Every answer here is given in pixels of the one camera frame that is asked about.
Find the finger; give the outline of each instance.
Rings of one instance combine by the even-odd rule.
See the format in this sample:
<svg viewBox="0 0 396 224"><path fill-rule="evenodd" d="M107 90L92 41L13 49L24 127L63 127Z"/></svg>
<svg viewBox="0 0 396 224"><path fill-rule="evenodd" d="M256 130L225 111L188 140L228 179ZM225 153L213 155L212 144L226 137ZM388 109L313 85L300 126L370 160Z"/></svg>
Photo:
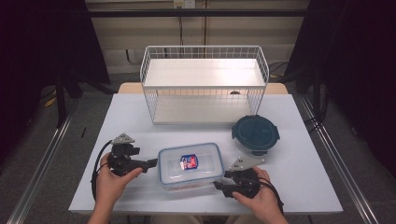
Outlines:
<svg viewBox="0 0 396 224"><path fill-rule="evenodd" d="M256 172L258 177L264 178L268 181L270 181L270 176L265 170L260 169L259 167L255 166L253 167L253 170Z"/></svg>
<svg viewBox="0 0 396 224"><path fill-rule="evenodd" d="M101 166L103 166L103 165L105 165L105 164L107 163L108 155L110 155L109 152L107 152L107 153L105 154L105 156L103 156L102 159L100 160L100 165L101 165Z"/></svg>
<svg viewBox="0 0 396 224"><path fill-rule="evenodd" d="M251 205L251 199L249 199L248 197L234 191L233 192L233 197L240 202L241 204L243 204L244 206L250 208Z"/></svg>
<svg viewBox="0 0 396 224"><path fill-rule="evenodd" d="M143 169L138 167L133 169L131 172L123 176L122 178L125 180L125 184L128 184L131 180L137 178L140 174L142 174Z"/></svg>

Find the container lid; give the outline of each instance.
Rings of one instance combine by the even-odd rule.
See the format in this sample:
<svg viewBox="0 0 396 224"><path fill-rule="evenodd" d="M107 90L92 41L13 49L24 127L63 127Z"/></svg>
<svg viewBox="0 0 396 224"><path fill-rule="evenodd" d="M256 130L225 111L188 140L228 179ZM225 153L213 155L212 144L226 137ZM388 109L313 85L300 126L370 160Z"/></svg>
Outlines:
<svg viewBox="0 0 396 224"><path fill-rule="evenodd" d="M219 147L215 143L165 148L159 152L158 162L160 181L166 187L224 175Z"/></svg>
<svg viewBox="0 0 396 224"><path fill-rule="evenodd" d="M254 155L262 155L273 147L279 139L277 127L268 119L259 115L245 116L233 126L233 139L236 138Z"/></svg>

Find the label sticker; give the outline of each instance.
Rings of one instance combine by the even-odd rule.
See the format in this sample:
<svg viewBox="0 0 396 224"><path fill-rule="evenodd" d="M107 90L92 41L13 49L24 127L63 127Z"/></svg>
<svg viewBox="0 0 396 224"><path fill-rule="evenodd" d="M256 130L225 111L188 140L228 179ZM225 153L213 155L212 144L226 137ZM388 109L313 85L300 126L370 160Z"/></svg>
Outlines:
<svg viewBox="0 0 396 224"><path fill-rule="evenodd" d="M198 158L195 154L182 156L180 159L182 170L192 170L198 168Z"/></svg>

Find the gray wall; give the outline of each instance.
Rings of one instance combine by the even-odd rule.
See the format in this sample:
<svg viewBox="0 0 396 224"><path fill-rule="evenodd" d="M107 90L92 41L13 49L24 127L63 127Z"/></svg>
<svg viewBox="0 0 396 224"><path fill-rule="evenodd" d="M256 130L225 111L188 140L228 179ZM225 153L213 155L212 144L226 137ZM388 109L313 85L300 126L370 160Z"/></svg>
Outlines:
<svg viewBox="0 0 396 224"><path fill-rule="evenodd" d="M173 8L172 0L86 0L89 10ZM196 8L305 9L308 0L196 0ZM184 45L259 45L268 63L288 61L303 18L182 18ZM144 48L179 45L177 18L92 19L109 74L138 72ZM131 61L126 60L128 49Z"/></svg>

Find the metal rail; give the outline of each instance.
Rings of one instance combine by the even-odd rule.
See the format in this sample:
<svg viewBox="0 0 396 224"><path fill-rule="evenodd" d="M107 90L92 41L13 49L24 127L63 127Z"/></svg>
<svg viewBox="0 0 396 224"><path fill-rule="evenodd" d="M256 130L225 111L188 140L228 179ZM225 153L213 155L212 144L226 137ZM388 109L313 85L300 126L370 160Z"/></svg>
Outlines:
<svg viewBox="0 0 396 224"><path fill-rule="evenodd" d="M306 112L308 113L309 117L313 120L315 127L317 127L317 132L322 141L323 145L325 146L330 158L332 159L332 163L335 166L338 174L340 175L346 190L348 191L353 203L355 204L356 208L358 209L359 213L361 214L361 218L363 219L364 223L372 224L378 223L378 220L375 217L373 210L369 202L367 201L364 194L361 192L358 184L355 182L355 179L352 177L352 174L347 169L346 164L344 163L341 155L338 153L335 144L332 142L329 134L327 133L325 127L317 123L313 117L313 106L309 99L305 96L302 98L302 102Z"/></svg>
<svg viewBox="0 0 396 224"><path fill-rule="evenodd" d="M64 138L64 134L67 131L67 128L70 124L70 120L73 114L76 111L76 107L78 105L78 99L72 104L70 112L64 121L64 124L56 129L55 134L52 137L52 140L47 147L46 152L44 153L41 162L38 164L35 173L33 174L32 179L29 182L26 190L22 194L21 198L19 199L17 205L15 206L14 210L11 213L10 218L7 221L7 224L22 224L26 219L26 216L35 200L35 196L37 195L38 191L40 190L41 184L46 176L48 168L52 162L52 159Z"/></svg>
<svg viewBox="0 0 396 224"><path fill-rule="evenodd" d="M96 9L90 11L51 11L47 15L88 18L118 17L305 17L323 16L333 11L308 9Z"/></svg>

